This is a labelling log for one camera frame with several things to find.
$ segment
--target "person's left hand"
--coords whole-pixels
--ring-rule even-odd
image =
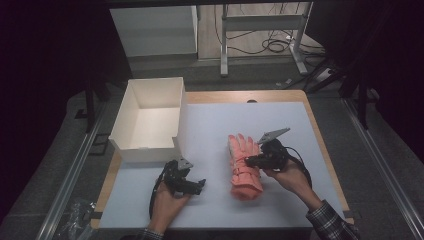
[[[179,198],[174,197],[168,186],[161,182],[156,192],[152,219],[147,228],[163,234],[188,200],[190,200],[190,197],[190,194],[184,194]]]

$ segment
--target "white table surface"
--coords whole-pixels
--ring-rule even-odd
[[[184,157],[194,167],[189,181],[206,178],[200,195],[191,198],[171,228],[311,227],[306,206],[274,179],[261,173],[264,192],[241,202],[230,194],[231,168],[227,138],[242,133],[259,140],[264,132],[291,130],[278,139],[296,149],[311,173],[313,188],[342,214],[342,207],[302,102],[189,104]],[[162,166],[121,163],[100,228],[141,228],[149,223],[149,201]]]

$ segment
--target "white cardboard box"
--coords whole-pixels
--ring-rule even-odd
[[[185,109],[183,78],[129,80],[109,140],[126,162],[180,158]]]

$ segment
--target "glove finger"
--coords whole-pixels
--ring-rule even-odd
[[[252,150],[252,155],[258,155],[259,153],[261,153],[261,151],[259,150],[259,145],[256,142],[253,142],[253,150]]]
[[[251,137],[247,138],[247,154],[248,156],[258,155],[259,154],[259,146],[257,143],[253,141]]]
[[[243,153],[240,149],[240,144],[234,135],[228,135],[228,146],[230,149],[231,159],[235,162],[237,159],[243,157]]]
[[[238,142],[240,145],[240,150],[243,153],[246,153],[246,140],[244,139],[244,136],[242,134],[237,134]]]

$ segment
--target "person's right hand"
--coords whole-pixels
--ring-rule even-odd
[[[308,206],[309,211],[314,211],[322,206],[322,201],[309,186],[308,180],[299,166],[292,160],[288,160],[284,169],[275,171],[272,169],[263,169],[268,177],[272,177],[277,182],[296,194]]]

